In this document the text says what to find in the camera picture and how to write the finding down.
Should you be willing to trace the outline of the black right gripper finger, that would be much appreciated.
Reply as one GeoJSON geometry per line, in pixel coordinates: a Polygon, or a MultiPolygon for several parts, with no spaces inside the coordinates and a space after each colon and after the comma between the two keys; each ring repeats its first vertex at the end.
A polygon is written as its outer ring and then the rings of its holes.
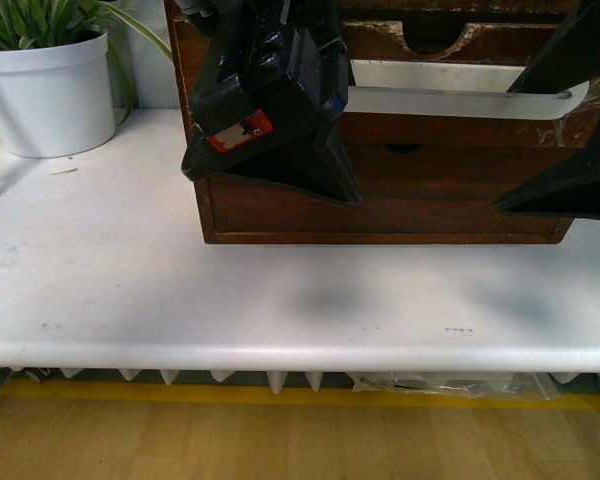
{"type": "Polygon", "coordinates": [[[506,193],[493,208],[507,216],[600,220],[600,148],[577,152],[506,193]]]}

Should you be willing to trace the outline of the black gripper red tag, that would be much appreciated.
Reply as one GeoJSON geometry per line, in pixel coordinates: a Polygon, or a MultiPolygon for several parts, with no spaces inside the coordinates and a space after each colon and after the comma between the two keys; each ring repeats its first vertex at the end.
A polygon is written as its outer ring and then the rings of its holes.
{"type": "Polygon", "coordinates": [[[347,47],[334,1],[183,1],[210,39],[188,106],[182,170],[225,172],[351,206],[362,194],[337,129],[347,47]]]}

